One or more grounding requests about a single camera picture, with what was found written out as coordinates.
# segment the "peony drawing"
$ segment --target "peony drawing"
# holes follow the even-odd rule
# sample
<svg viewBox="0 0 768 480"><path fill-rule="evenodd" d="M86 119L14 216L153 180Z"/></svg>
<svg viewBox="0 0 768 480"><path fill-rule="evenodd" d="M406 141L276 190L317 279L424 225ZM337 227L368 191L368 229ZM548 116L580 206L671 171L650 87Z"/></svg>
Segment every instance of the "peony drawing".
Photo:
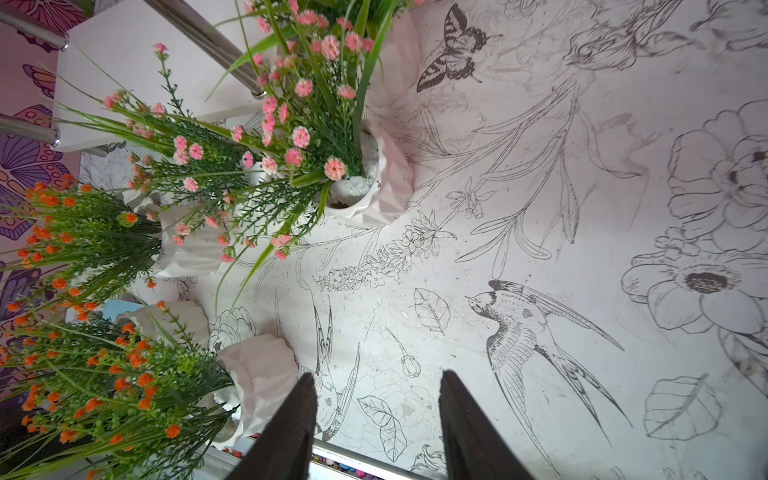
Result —
<svg viewBox="0 0 768 480"><path fill-rule="evenodd" d="M669 163L670 212L687 239L768 253L768 101L722 111L679 136Z"/></svg>
<svg viewBox="0 0 768 480"><path fill-rule="evenodd" d="M638 255L621 279L660 328L702 333L718 325L747 335L764 328L757 300L768 298L768 256L700 250L673 260L666 253Z"/></svg>

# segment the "swallow drawing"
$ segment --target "swallow drawing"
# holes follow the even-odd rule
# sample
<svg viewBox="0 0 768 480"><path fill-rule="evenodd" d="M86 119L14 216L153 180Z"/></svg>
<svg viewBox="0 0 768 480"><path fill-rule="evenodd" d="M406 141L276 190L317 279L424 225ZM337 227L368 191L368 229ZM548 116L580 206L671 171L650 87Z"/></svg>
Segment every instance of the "swallow drawing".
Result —
<svg viewBox="0 0 768 480"><path fill-rule="evenodd" d="M585 329L594 331L622 351L624 348L588 319L528 286L503 280L492 280L488 282L488 285L493 289L492 292L481 293L471 298L466 297L469 306L475 313L498 323L498 331L488 338L486 344L488 360L507 403L512 408L525 433L528 434L547 463L557 472L558 470L550 460L549 455L536 438L531 422L525 414L523 365L534 352L549 361L576 392L605 435L603 425L600 423L592 401L587 396L582 380L586 380L608 401L613 403L628 422L629 418L600 381L555 342L550 330L550 323L556 324L560 318L568 319Z"/></svg>
<svg viewBox="0 0 768 480"><path fill-rule="evenodd" d="M296 354L293 355L293 361L299 367L299 377L304 373L312 373L315 379L315 390L317 391L317 419L315 426L315 435L323 434L323 441L328 442L341 428L341 424L344 422L346 411L349 409L349 404L352 402L352 393L355 389L355 383L357 382L357 370L360 364L360 344L357 344L357 357L355 358L355 366L352 371L349 372L349 378L346 381L346 385L342 390L337 390L333 384L333 378L330 374L330 359L331 349L333 347L333 312L330 307L328 309L328 328L326 332L323 332L323 327L320 325L320 317L317 313L317 307L315 310L315 327L317 328L317 364L312 371L302 366L299 360L296 358ZM290 346L290 342L286 338L283 331L283 324L280 321L280 308L277 302L277 292L275 292L275 321L277 324L277 335L282 338L285 343Z"/></svg>

